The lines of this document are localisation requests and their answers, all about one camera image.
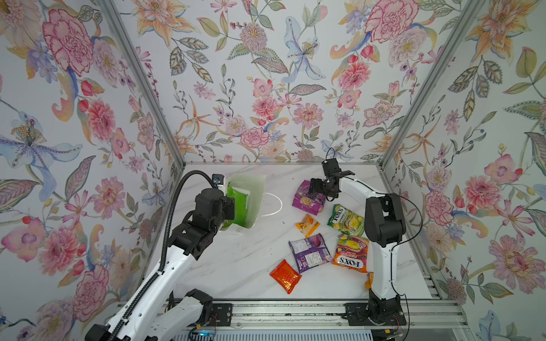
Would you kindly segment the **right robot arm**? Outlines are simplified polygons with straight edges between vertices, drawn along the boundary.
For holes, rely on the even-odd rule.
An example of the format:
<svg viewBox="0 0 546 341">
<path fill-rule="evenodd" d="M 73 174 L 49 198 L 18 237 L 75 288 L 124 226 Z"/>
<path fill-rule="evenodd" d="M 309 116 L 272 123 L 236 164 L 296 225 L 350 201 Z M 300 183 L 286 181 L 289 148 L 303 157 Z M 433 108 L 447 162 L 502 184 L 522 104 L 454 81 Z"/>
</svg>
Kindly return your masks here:
<svg viewBox="0 0 546 341">
<path fill-rule="evenodd" d="M 344 193 L 364 206 L 364 233 L 373 253 L 374 280 L 368 298 L 368 318 L 376 324 L 385 323 L 402 312 L 401 295 L 397 291 L 398 247 L 406 233 L 401 197 L 381 193 L 341 170 L 336 159 L 321 163 L 324 178 L 311 179 L 311 190 L 337 199 Z"/>
</svg>

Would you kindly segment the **white paper bag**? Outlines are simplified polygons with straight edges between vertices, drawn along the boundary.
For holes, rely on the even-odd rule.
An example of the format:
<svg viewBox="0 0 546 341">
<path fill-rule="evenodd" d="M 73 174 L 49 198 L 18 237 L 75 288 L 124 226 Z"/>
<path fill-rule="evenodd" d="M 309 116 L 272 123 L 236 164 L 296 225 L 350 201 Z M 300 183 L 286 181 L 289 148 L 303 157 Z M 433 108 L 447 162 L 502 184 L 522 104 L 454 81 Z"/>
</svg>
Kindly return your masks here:
<svg viewBox="0 0 546 341">
<path fill-rule="evenodd" d="M 222 190 L 225 194 L 227 193 L 227 187 L 229 183 L 232 183 L 234 186 L 241 187 L 250 191 L 250 204 L 247 218 L 247 227 L 239 227 L 236 224 L 233 224 L 230 227 L 235 226 L 238 228 L 251 229 L 255 226 L 256 222 L 260 218 L 271 217 L 273 215 L 276 215 L 277 213 L 280 213 L 283 209 L 283 201 L 275 194 L 266 191 L 266 175 L 236 173 L 228 176 L 226 178 L 225 185 L 222 187 Z M 264 197 L 272 197 L 277 201 L 277 209 L 275 211 L 271 213 L 261 213 L 262 205 L 264 203 Z M 226 231 L 229 228 L 225 229 L 223 225 L 220 230 Z"/>
</svg>

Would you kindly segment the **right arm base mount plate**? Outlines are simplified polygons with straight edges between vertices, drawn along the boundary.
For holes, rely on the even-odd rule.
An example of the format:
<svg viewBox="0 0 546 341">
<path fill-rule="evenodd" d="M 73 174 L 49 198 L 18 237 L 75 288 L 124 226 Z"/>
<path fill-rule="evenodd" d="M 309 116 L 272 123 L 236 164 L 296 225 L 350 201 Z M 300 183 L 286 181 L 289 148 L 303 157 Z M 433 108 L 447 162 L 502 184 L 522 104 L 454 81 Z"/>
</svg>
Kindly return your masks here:
<svg viewBox="0 0 546 341">
<path fill-rule="evenodd" d="M 350 326 L 406 326 L 405 314 L 400 307 L 381 307 L 367 302 L 346 303 L 343 318 Z"/>
</svg>

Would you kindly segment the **green chips bag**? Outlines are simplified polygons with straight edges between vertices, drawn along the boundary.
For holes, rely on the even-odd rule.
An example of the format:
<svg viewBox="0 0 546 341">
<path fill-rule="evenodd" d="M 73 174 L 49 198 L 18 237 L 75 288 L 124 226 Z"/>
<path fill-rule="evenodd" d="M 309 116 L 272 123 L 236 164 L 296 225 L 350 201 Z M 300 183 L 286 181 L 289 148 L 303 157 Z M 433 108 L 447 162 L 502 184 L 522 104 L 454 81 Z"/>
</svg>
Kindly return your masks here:
<svg viewBox="0 0 546 341">
<path fill-rule="evenodd" d="M 247 218 L 250 204 L 250 191 L 241 187 L 234 186 L 229 183 L 227 186 L 227 197 L 234 200 L 235 215 L 232 220 L 227 220 L 224 228 L 227 229 L 231 225 L 236 224 L 239 227 L 247 227 Z"/>
</svg>

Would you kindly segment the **purple white snack packet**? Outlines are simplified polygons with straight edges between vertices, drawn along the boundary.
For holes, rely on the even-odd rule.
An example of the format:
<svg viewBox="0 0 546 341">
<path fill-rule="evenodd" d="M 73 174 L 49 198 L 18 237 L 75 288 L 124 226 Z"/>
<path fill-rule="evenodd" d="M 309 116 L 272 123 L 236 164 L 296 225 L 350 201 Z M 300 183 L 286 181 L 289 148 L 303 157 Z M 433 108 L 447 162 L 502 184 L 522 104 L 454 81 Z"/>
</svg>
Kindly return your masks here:
<svg viewBox="0 0 546 341">
<path fill-rule="evenodd" d="M 290 241 L 289 248 L 294 256 L 300 274 L 324 264 L 331 264 L 334 261 L 322 234 L 315 234 L 301 240 Z"/>
</svg>

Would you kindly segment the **magenta purple snack bag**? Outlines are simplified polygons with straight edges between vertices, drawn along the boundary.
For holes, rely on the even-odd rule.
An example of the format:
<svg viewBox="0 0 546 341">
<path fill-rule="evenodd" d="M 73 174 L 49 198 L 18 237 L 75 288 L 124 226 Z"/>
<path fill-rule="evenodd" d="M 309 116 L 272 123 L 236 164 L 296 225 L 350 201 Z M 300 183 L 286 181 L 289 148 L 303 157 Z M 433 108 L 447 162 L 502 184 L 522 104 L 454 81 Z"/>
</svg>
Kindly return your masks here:
<svg viewBox="0 0 546 341">
<path fill-rule="evenodd" d="M 304 180 L 294 194 L 292 206 L 311 215 L 318 215 L 324 209 L 326 196 L 311 190 L 311 182 Z"/>
</svg>

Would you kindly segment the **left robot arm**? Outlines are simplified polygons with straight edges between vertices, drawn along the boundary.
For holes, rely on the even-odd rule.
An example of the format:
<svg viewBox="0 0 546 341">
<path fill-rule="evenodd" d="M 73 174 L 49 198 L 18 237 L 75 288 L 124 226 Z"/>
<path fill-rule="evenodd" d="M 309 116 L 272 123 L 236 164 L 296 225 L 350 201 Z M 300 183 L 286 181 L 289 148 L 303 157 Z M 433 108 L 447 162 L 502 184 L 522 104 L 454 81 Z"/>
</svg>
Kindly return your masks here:
<svg viewBox="0 0 546 341">
<path fill-rule="evenodd" d="M 216 188 L 202 190 L 190 220 L 171 233 L 166 257 L 138 292 L 105 325 L 94 325 L 86 340 L 171 340 L 185 328 L 205 324 L 213 299 L 193 289 L 165 313 L 161 310 L 178 280 L 212 244 L 224 221 L 235 216 L 235 201 Z"/>
</svg>

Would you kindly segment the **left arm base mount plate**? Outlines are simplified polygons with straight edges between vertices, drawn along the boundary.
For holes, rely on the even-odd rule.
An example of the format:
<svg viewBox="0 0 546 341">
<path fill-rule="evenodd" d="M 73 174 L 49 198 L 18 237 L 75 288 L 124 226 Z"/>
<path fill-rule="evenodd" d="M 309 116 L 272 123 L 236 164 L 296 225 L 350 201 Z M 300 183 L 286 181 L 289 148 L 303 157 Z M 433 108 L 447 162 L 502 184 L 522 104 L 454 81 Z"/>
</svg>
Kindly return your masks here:
<svg viewBox="0 0 546 341">
<path fill-rule="evenodd" d="M 197 318 L 191 318 L 188 323 L 182 323 L 184 327 L 195 328 L 198 325 L 212 327 L 229 327 L 233 317 L 233 304 L 231 303 L 207 303 Z"/>
</svg>

